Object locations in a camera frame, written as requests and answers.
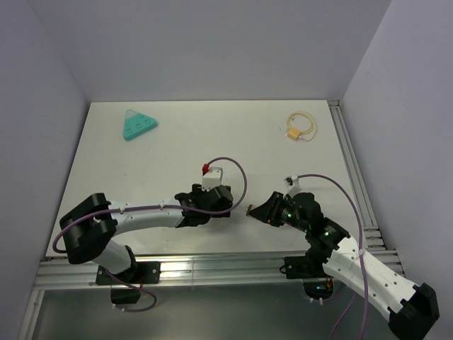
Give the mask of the yellow charger with cable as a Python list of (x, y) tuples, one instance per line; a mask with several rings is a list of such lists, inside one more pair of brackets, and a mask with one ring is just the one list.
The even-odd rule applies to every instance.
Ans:
[(302, 135), (302, 132), (298, 129), (288, 129), (286, 131), (286, 136), (290, 138), (291, 140), (298, 140)]

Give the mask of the brown cube charger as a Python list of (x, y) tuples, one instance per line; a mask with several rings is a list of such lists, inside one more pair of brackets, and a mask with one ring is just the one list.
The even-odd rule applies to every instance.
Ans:
[(255, 205), (250, 204), (247, 209), (246, 209), (246, 216), (250, 217), (251, 216), (251, 211), (253, 211), (256, 208)]

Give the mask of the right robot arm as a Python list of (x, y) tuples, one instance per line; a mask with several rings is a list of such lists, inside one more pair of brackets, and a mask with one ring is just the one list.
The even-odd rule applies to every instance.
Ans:
[(273, 227), (289, 225), (305, 233), (303, 256), (287, 256), (280, 271), (288, 279), (333, 277), (367, 298), (398, 339), (424, 339), (440, 317), (435, 291), (400, 276), (364, 249), (339, 224), (323, 215), (312, 193), (293, 198), (274, 192), (249, 217)]

